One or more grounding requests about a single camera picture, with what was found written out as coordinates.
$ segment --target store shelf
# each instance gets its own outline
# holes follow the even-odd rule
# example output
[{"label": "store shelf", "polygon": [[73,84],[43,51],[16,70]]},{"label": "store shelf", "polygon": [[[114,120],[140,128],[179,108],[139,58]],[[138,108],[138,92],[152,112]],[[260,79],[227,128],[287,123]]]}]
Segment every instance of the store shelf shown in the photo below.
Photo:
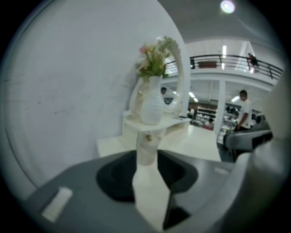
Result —
[{"label": "store shelf", "polygon": [[206,120],[203,120],[203,119],[197,119],[198,121],[201,121],[201,122],[208,122]]},{"label": "store shelf", "polygon": [[217,143],[223,144],[223,136],[218,136]]},{"label": "store shelf", "polygon": [[216,110],[213,110],[213,109],[210,109],[210,108],[198,107],[198,110],[199,110],[199,109],[216,112]]},{"label": "store shelf", "polygon": [[231,116],[231,117],[237,117],[236,115],[234,115],[234,114],[231,114],[231,113],[228,113],[228,112],[226,112],[224,115],[227,115],[227,116]]},{"label": "store shelf", "polygon": [[199,115],[197,115],[197,117],[202,117],[202,118],[206,118],[206,119],[210,119],[211,118],[211,117],[199,116]]},{"label": "store shelf", "polygon": [[227,130],[229,130],[231,127],[229,127],[229,126],[221,126],[221,128],[222,128],[222,129],[227,129]]},{"label": "store shelf", "polygon": [[208,113],[208,112],[204,112],[204,111],[198,111],[198,113],[202,113],[202,114],[205,114],[205,115],[210,115],[210,116],[216,116],[216,114],[212,114],[212,113]]},{"label": "store shelf", "polygon": [[236,123],[235,121],[229,120],[229,119],[224,119],[225,122],[229,122],[229,123]]}]

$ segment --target white shelf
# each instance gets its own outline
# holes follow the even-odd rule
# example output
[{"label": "white shelf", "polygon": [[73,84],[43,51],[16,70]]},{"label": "white shelf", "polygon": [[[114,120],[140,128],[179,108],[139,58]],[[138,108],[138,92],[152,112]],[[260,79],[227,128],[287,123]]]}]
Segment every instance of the white shelf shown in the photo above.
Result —
[{"label": "white shelf", "polygon": [[217,138],[217,143],[219,143],[219,144],[223,144],[223,137],[219,136],[219,137]]},{"label": "white shelf", "polygon": [[230,129],[231,127],[228,127],[228,126],[221,126],[221,128],[222,128],[222,129],[227,129],[227,130],[228,130],[228,129]]},{"label": "white shelf", "polygon": [[201,121],[201,122],[208,122],[208,121],[205,121],[205,120],[203,120],[203,119],[199,119],[199,121]]},{"label": "white shelf", "polygon": [[224,121],[231,122],[231,123],[235,123],[235,121],[232,121],[232,120],[229,120],[229,119],[224,119]]},{"label": "white shelf", "polygon": [[225,115],[228,115],[228,116],[231,116],[231,117],[237,117],[236,115],[234,115],[234,114],[231,114],[231,113],[225,113]]},{"label": "white shelf", "polygon": [[197,117],[202,117],[202,118],[207,118],[207,119],[210,119],[211,118],[211,117],[199,116],[199,115],[197,115]]},{"label": "white shelf", "polygon": [[[135,145],[128,140],[123,136],[97,139],[99,156],[135,150]],[[215,133],[192,125],[168,132],[158,148],[189,157],[221,162]]]},{"label": "white shelf", "polygon": [[198,110],[199,110],[199,109],[207,110],[207,111],[215,111],[215,112],[217,112],[217,110],[213,110],[213,109],[209,109],[209,108],[198,107]]},{"label": "white shelf", "polygon": [[212,115],[212,116],[216,116],[216,114],[213,114],[213,113],[208,113],[208,112],[204,112],[204,111],[198,111],[198,113],[202,113],[202,114],[207,114],[207,115]]},{"label": "white shelf", "polygon": [[139,120],[128,120],[125,118],[124,124],[131,127],[132,129],[134,129],[138,132],[146,132],[146,131],[163,130],[163,129],[167,129],[173,125],[185,123],[185,122],[190,122],[190,121],[191,121],[191,119],[189,119],[189,118],[175,119],[173,117],[163,117],[161,122],[158,125],[152,126],[152,125],[146,125]]}]

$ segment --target white pillar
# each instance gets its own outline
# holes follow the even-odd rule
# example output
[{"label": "white pillar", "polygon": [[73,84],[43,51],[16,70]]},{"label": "white pillar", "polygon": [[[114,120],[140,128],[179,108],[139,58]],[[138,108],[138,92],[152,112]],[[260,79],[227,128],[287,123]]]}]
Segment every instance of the white pillar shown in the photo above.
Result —
[{"label": "white pillar", "polygon": [[214,133],[216,134],[216,137],[218,137],[220,128],[222,125],[225,105],[226,105],[226,82],[224,80],[220,80],[217,115],[215,118],[215,125],[214,125]]}]

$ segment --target flower bouquet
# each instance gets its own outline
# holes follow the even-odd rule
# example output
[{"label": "flower bouquet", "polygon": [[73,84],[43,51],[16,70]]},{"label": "flower bouquet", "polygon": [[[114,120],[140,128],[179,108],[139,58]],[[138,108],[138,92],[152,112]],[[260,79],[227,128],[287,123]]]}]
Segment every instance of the flower bouquet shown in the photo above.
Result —
[{"label": "flower bouquet", "polygon": [[173,39],[164,36],[153,45],[144,44],[140,48],[140,53],[143,55],[135,64],[137,74],[144,82],[149,82],[151,76],[167,78],[165,59],[170,57],[170,45]]}]

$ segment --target white wall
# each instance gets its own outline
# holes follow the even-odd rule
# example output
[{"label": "white wall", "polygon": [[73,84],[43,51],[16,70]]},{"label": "white wall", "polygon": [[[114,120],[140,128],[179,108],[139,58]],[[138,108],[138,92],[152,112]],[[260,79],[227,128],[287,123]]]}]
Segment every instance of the white wall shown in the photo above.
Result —
[{"label": "white wall", "polygon": [[138,49],[161,35],[177,40],[190,75],[182,37],[156,0],[55,0],[37,15],[5,77],[8,133],[37,185],[95,158],[97,137],[121,134]]},{"label": "white wall", "polygon": [[241,40],[213,39],[187,43],[186,48],[189,56],[222,55],[222,47],[226,46],[226,54],[238,56],[243,43]]}]

